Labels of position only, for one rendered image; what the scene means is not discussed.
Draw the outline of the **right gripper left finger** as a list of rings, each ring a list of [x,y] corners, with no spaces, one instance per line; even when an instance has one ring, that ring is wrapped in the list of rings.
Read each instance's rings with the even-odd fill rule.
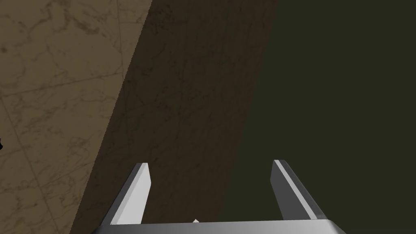
[[[148,163],[137,163],[104,217],[104,225],[140,224],[150,187]]]

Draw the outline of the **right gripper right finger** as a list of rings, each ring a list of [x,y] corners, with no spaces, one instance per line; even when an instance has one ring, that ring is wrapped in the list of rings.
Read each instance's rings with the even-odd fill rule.
[[[327,219],[286,161],[273,162],[270,183],[283,220]]]

